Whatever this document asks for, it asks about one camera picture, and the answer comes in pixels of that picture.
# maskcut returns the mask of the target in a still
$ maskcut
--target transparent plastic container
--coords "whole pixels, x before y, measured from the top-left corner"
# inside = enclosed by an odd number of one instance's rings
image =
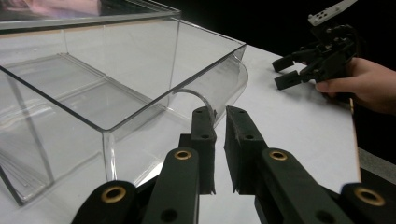
[[[70,223],[106,181],[140,185],[194,109],[208,106],[215,127],[246,87],[245,43],[128,4],[144,10],[2,22],[2,223]]]

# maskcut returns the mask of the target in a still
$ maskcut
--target white table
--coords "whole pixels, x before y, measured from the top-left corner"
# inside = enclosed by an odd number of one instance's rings
[[[269,147],[292,153],[321,186],[340,192],[345,183],[360,182],[350,110],[327,103],[310,82],[279,91],[274,82],[279,74],[272,67],[278,58],[268,51],[247,46],[243,63],[249,81],[233,106],[249,113]],[[216,132],[217,194],[201,196],[199,222],[260,223],[254,196],[233,193],[223,149],[225,119]]]

